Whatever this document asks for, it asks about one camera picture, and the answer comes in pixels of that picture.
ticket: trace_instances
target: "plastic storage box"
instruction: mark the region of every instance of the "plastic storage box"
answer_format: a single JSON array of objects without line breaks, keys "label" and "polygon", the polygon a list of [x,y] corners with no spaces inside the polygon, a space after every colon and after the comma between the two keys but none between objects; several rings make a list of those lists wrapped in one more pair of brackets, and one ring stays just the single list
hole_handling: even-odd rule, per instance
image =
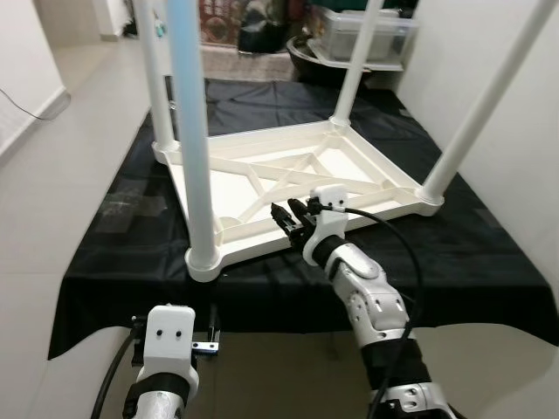
[{"label": "plastic storage box", "polygon": [[[349,61],[363,14],[356,10],[336,13],[313,6],[310,30],[314,35],[313,46],[320,49],[320,55],[332,61]],[[397,10],[380,10],[367,61],[401,62],[404,47],[417,27],[415,20],[399,18]]]}]

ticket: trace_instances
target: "wall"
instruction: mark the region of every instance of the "wall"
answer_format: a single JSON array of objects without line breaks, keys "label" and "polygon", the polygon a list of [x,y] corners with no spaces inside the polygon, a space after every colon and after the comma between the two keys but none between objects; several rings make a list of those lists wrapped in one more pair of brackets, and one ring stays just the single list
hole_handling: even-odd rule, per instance
[{"label": "wall", "polygon": [[[419,33],[397,95],[440,147],[452,138],[534,4],[420,3]],[[558,46],[556,10],[460,169],[556,296]],[[555,347],[502,326],[429,329],[419,339],[433,375],[471,419],[559,416]]]},{"label": "wall", "polygon": [[[0,88],[43,112],[65,90],[31,0],[0,0]],[[33,122],[0,95],[0,155]]]},{"label": "wall", "polygon": [[130,19],[122,0],[93,0],[99,32],[105,36],[120,36],[122,27]]},{"label": "wall", "polygon": [[35,0],[35,4],[51,47],[100,41],[93,0]]}]

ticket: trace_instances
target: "cloth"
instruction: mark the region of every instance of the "cloth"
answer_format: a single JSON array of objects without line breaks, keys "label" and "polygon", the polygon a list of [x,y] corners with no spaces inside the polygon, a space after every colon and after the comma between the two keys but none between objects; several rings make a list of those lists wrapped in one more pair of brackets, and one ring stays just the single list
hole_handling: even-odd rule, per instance
[{"label": "cloth", "polygon": [[[338,91],[294,82],[206,81],[210,135],[325,120]],[[360,93],[352,127],[419,182],[439,150],[393,93]],[[158,304],[197,311],[207,330],[210,303],[224,332],[312,333],[349,329],[343,304],[319,268],[294,251],[279,251],[225,268],[199,284],[189,278],[187,228],[167,168],[154,160],[149,116],[85,234],[62,282],[49,359],[109,326]],[[393,223],[418,253],[425,276],[420,326],[498,323],[559,343],[548,283],[457,176],[432,217]],[[380,225],[349,232],[378,261],[400,292],[416,290],[411,262]],[[406,299],[410,308],[411,302]]]}]

